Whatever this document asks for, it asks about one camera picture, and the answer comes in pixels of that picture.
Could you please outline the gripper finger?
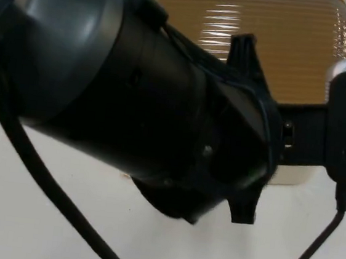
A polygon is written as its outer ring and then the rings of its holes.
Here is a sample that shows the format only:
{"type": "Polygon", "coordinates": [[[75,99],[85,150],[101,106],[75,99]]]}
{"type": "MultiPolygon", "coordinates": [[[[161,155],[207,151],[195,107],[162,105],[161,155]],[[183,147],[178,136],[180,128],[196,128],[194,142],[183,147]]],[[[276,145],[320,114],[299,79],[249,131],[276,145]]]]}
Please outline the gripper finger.
{"type": "Polygon", "coordinates": [[[240,190],[228,198],[232,223],[253,225],[261,188],[240,190]]]}
{"type": "Polygon", "coordinates": [[[260,98],[272,99],[262,65],[256,51],[257,39],[254,34],[236,34],[231,37],[226,61],[228,84],[244,92],[251,92],[260,98]]]}

